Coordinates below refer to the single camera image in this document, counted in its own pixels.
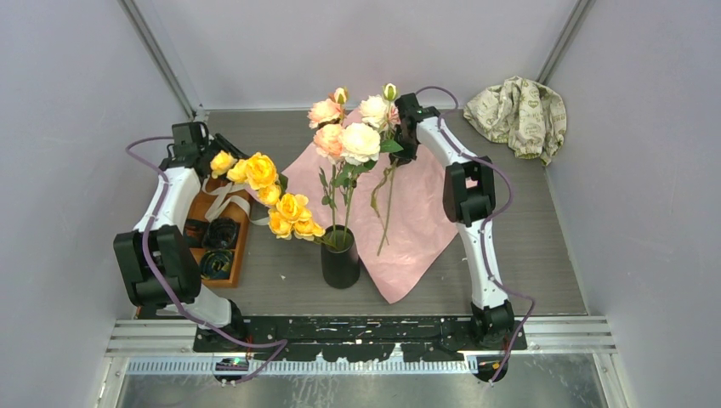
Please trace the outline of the pink rose flower stem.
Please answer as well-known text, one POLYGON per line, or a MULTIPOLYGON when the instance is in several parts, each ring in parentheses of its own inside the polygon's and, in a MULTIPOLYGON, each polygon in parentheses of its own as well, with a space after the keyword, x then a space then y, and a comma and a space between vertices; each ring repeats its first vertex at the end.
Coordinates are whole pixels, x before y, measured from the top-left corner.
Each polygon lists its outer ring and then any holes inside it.
MULTIPOLYGON (((382 127, 382 132, 381 132, 382 141, 393 140, 395 138, 396 127, 399 124, 400 124, 400 117, 399 117, 398 108, 395 106, 394 103, 391 103, 389 105, 386 124, 382 127)), ((380 182, 372 190, 372 194, 371 194, 371 207, 383 227, 383 233, 382 233, 380 242, 378 244, 378 249, 376 252, 377 256, 380 256, 383 251, 383 248, 389 244, 388 230, 389 230, 389 221, 390 221, 391 207, 392 207, 393 188, 394 188, 394 181, 395 181, 395 170, 396 170, 397 166, 394 162, 394 158, 391 156, 390 153, 388 153, 388 159, 389 159, 389 165, 383 169, 383 176, 382 176, 380 182), (378 208, 378 195, 382 191, 385 191, 387 193, 384 215, 382 215, 380 213, 380 210, 378 208)))

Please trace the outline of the white rose flower stem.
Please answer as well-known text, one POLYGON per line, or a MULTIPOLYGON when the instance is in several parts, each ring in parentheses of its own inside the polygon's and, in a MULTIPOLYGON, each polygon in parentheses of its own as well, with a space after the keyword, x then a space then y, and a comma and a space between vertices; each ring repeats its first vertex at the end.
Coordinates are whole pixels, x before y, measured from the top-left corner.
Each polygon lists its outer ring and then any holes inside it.
POLYGON ((400 125, 400 114, 395 105, 399 96, 396 85, 392 82, 384 84, 379 94, 363 99, 358 105, 359 122, 340 127, 336 137, 340 151, 332 171, 332 187, 341 193, 346 224, 350 221, 361 175, 370 172, 381 156, 400 151, 395 140, 400 125))

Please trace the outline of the cream ribbon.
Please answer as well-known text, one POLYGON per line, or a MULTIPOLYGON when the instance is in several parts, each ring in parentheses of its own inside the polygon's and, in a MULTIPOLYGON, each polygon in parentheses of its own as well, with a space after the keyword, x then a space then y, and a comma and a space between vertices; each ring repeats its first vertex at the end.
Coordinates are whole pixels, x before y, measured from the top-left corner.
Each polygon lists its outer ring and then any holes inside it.
POLYGON ((220 178, 206 178, 202 182, 201 192, 214 198, 214 201, 210 207, 206 210, 204 218, 208 222, 219 218, 221 213, 228 208, 230 205, 235 205, 240 208, 247 216, 249 222, 253 225, 267 225, 270 218, 262 217, 257 219, 251 218, 252 204, 249 198, 243 198, 238 195, 240 192, 246 192, 244 184, 229 183, 225 186, 216 188, 215 190, 208 190, 209 183, 211 181, 219 181, 220 178))

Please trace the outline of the peach rose flower stem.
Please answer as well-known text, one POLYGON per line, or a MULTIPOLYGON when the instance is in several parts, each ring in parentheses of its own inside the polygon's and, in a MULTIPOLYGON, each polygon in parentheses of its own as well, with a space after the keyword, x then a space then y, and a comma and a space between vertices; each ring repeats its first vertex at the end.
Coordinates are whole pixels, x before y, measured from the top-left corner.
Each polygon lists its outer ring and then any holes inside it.
POLYGON ((315 131, 313 144, 316 153, 331 164, 330 174, 326 175, 325 170, 321 168, 319 177, 323 189, 321 203, 332 211, 331 231, 327 233, 324 242, 336 252, 342 252, 351 247, 349 227, 337 224, 338 196, 343 201, 345 221, 349 219, 349 205, 352 196, 350 179, 348 174, 343 171, 345 161, 341 155, 343 146, 340 140, 340 135, 344 130, 343 120, 346 116, 345 104, 348 97, 347 88, 336 88, 326 99, 315 102, 307 114, 309 127, 315 131))

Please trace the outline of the pink purple wrapping paper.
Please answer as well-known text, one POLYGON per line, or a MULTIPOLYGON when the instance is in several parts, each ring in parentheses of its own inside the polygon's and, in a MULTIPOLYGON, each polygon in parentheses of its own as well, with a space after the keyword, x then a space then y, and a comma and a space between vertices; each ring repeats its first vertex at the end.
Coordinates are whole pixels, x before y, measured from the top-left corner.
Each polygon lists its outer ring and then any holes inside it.
MULTIPOLYGON (((326 230, 332 225, 332 211, 321 203, 320 169, 330 174, 329 161, 316 153, 313 129, 290 132, 279 127, 268 135, 257 136, 252 153, 269 156, 278 171, 288 178, 287 191, 309 198, 315 221, 326 230)), ((376 255, 383 227, 371 207, 372 190, 389 165, 386 155, 376 166, 360 176, 355 190, 350 221, 343 220, 344 205, 338 195, 337 224, 348 226, 355 235, 357 251, 372 281, 388 303, 397 303, 408 295, 432 263, 457 236, 457 227, 443 210, 444 168, 424 146, 417 159, 395 170, 389 244, 376 255)), ((378 208, 385 213, 387 193, 378 195, 378 208)))

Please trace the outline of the yellow rose flower stem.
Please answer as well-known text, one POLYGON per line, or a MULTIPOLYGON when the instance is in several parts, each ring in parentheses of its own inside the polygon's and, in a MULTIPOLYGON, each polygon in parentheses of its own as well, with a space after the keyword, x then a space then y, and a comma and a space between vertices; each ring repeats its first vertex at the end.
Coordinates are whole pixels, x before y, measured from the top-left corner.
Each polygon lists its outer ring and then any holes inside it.
POLYGON ((269 156, 257 152, 247 159, 240 159, 222 150, 211 159, 210 170, 212 177, 223 176, 231 184, 248 187, 256 194, 259 203, 268 209, 265 223, 276 238, 297 238, 325 244, 332 249, 338 247, 315 221, 309 209, 309 198, 287 192, 281 183, 281 173, 269 156))

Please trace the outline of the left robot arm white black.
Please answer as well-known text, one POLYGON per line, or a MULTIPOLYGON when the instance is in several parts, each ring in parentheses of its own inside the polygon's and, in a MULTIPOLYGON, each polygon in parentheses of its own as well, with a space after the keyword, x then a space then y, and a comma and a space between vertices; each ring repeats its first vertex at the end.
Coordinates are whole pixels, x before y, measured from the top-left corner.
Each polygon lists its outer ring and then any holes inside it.
POLYGON ((171 152, 155 164, 125 151, 156 174, 156 191, 140 221, 115 236, 113 250, 132 305, 170 308, 196 323, 205 338, 229 351, 242 348, 248 329, 237 305, 202 283, 201 271, 183 236, 190 205, 212 172, 211 161, 221 152, 231 158, 241 152, 226 138, 209 133, 204 122, 177 123, 166 138, 171 152))

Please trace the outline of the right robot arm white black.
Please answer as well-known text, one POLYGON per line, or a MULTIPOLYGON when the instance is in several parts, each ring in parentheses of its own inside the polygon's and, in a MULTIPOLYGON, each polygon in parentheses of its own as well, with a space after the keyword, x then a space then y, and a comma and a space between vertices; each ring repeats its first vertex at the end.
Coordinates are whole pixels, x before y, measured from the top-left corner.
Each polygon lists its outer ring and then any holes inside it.
POLYGON ((446 126, 434 107, 423 107, 414 93, 395 101, 400 117, 394 141, 402 150, 391 155, 401 166, 417 159, 422 145, 444 168, 442 206, 455 224, 468 260, 471 281, 469 336, 483 349, 508 349, 515 319, 508 294, 500 288, 492 221, 496 207, 495 179, 491 162, 467 149, 446 126))

